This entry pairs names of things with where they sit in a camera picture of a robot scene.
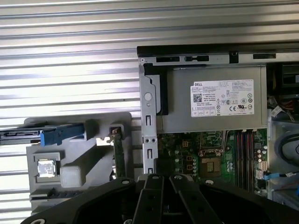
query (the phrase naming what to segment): qr code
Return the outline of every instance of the qr code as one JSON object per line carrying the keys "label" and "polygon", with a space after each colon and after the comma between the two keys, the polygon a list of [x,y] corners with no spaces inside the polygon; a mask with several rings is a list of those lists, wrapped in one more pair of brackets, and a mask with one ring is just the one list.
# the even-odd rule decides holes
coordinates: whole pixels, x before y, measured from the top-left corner
{"label": "qr code", "polygon": [[201,93],[193,94],[193,102],[201,103],[202,102],[202,94]]}

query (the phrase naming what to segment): screw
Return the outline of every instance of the screw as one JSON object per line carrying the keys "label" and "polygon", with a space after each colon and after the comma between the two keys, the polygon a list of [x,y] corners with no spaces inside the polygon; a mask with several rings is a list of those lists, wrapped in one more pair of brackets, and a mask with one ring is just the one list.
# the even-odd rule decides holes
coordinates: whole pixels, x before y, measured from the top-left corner
{"label": "screw", "polygon": [[182,176],[176,175],[176,176],[174,177],[174,179],[181,180],[181,179],[183,179],[183,178],[182,178]]}
{"label": "screw", "polygon": [[211,185],[213,185],[213,184],[214,184],[214,181],[206,180],[206,184],[211,184]]}
{"label": "screw", "polygon": [[33,222],[31,222],[30,224],[45,224],[46,221],[42,218],[34,220]]}
{"label": "screw", "polygon": [[132,224],[132,219],[128,219],[128,220],[126,220],[123,224]]}

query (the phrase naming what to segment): white label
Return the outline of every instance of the white label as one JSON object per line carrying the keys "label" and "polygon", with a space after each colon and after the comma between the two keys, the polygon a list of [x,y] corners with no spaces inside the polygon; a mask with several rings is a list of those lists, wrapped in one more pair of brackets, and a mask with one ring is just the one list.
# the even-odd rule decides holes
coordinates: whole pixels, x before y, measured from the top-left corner
{"label": "white label", "polygon": [[254,114],[253,80],[194,82],[191,89],[191,116]]}
{"label": "white label", "polygon": [[276,117],[280,112],[282,112],[282,109],[280,106],[277,106],[274,108],[274,110],[271,112],[271,116]]}
{"label": "white label", "polygon": [[294,176],[294,175],[296,175],[295,173],[287,173],[287,174],[285,174],[287,177],[291,177],[291,176]]}

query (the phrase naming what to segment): green circuit board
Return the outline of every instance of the green circuit board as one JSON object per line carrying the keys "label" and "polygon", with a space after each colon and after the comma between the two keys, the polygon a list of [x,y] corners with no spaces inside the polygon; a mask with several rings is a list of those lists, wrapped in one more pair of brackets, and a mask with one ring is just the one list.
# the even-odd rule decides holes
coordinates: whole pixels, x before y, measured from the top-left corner
{"label": "green circuit board", "polygon": [[221,179],[265,196],[261,168],[267,169],[266,134],[263,129],[160,134],[158,154],[173,162],[167,167],[172,172],[190,175],[196,182]]}
{"label": "green circuit board", "polygon": [[174,172],[190,175],[195,181],[201,178],[235,181],[233,134],[227,138],[222,131],[161,134],[158,153],[174,161]]}
{"label": "green circuit board", "polygon": [[258,195],[267,197],[267,181],[263,180],[263,172],[268,169],[267,132],[265,129],[257,130],[254,134],[254,153],[254,192]]}

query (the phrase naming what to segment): metal rolling shutter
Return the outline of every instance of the metal rolling shutter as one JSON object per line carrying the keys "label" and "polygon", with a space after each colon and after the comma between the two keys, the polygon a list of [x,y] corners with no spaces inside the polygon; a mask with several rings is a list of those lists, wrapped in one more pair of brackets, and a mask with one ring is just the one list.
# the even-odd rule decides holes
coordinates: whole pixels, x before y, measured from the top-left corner
{"label": "metal rolling shutter", "polygon": [[[295,0],[2,0],[0,128],[128,111],[142,163],[136,46],[294,40],[298,12]],[[0,147],[0,224],[30,215],[26,169],[24,146]]]}

